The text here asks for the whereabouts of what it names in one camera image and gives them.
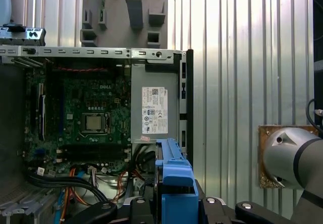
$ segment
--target bolt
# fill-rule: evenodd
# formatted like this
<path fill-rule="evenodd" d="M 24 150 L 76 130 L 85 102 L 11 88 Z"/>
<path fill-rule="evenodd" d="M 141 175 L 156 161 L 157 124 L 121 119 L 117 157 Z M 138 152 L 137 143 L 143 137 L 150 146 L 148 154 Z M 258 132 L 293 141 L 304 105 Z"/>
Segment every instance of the bolt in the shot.
<path fill-rule="evenodd" d="M 214 200 L 213 198 L 207 198 L 206 201 L 211 204 L 214 204 L 216 202 L 216 200 Z"/>
<path fill-rule="evenodd" d="M 250 204 L 248 204 L 248 203 L 243 203 L 242 207 L 245 208 L 245 209 L 251 209 L 252 208 L 252 206 Z"/>
<path fill-rule="evenodd" d="M 111 208 L 111 206 L 109 204 L 104 204 L 102 206 L 102 209 L 110 209 L 110 208 Z"/>

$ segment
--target green circuit board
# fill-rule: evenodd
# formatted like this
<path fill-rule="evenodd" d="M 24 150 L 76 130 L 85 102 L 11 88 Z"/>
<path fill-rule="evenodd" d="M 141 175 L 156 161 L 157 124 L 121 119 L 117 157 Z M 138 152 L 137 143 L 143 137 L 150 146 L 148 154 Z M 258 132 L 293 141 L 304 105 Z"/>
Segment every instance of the green circuit board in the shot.
<path fill-rule="evenodd" d="M 81 162 L 120 172 L 131 152 L 122 159 L 102 156 L 104 151 L 110 156 L 130 151 L 130 101 L 131 78 L 124 74 L 27 71 L 25 160 L 60 173 Z M 71 159 L 58 154 L 66 146 L 75 146 Z M 92 146 L 98 158 L 88 161 L 84 155 L 82 159 Z"/>

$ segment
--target metal frame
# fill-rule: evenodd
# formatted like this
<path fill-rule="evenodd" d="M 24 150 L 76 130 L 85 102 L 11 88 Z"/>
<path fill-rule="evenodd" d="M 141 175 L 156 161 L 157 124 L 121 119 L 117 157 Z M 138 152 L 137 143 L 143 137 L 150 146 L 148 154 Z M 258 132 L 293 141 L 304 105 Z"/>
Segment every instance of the metal frame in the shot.
<path fill-rule="evenodd" d="M 8 57 L 75 57 L 149 60 L 152 63 L 163 61 L 171 64 L 174 53 L 186 52 L 167 49 L 148 48 L 109 48 L 109 47 L 43 47 L 43 46 L 0 46 L 0 56 Z"/>

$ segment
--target cable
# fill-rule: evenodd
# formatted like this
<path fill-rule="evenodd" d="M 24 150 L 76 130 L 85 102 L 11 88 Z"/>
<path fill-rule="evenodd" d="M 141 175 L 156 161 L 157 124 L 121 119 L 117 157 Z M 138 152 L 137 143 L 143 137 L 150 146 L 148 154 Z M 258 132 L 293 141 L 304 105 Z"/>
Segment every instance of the cable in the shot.
<path fill-rule="evenodd" d="M 41 177 L 34 173 L 26 175 L 26 180 L 33 185 L 43 188 L 65 188 L 65 187 L 81 187 L 91 191 L 100 201 L 108 201 L 106 196 L 94 186 L 90 185 L 85 180 L 77 177 L 60 177 L 60 178 L 49 178 Z"/>
<path fill-rule="evenodd" d="M 316 125 L 316 124 L 315 124 L 315 122 L 312 120 L 311 116 L 309 115 L 309 107 L 310 107 L 311 103 L 312 103 L 312 102 L 314 102 L 314 101 L 315 101 L 315 99 L 311 99 L 311 100 L 307 103 L 307 105 L 306 105 L 306 109 L 305 109 L 306 118 L 307 118 L 307 119 L 308 119 L 308 121 L 311 123 L 311 125 L 312 125 L 312 126 L 314 126 L 314 127 L 315 127 L 315 129 L 317 129 L 317 130 L 318 130 L 318 132 L 320 132 L 321 134 L 323 134 L 323 130 L 322 130 L 318 125 Z"/>

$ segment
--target white label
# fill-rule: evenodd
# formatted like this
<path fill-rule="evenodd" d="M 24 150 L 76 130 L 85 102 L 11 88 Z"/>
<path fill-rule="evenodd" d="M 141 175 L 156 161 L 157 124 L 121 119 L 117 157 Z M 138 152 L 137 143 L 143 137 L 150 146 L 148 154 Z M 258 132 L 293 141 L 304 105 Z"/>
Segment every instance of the white label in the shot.
<path fill-rule="evenodd" d="M 103 168 L 101 169 L 101 172 L 102 172 L 102 173 L 104 173 L 104 174 L 106 174 L 106 173 L 107 173 L 107 169 L 106 169 L 105 167 L 103 167 Z"/>
<path fill-rule="evenodd" d="M 44 176 L 45 169 L 42 167 L 38 167 L 37 174 L 40 176 Z"/>
<path fill-rule="evenodd" d="M 168 92 L 164 87 L 142 87 L 142 133 L 168 133 Z"/>
<path fill-rule="evenodd" d="M 66 114 L 66 120 L 72 120 L 73 114 Z"/>

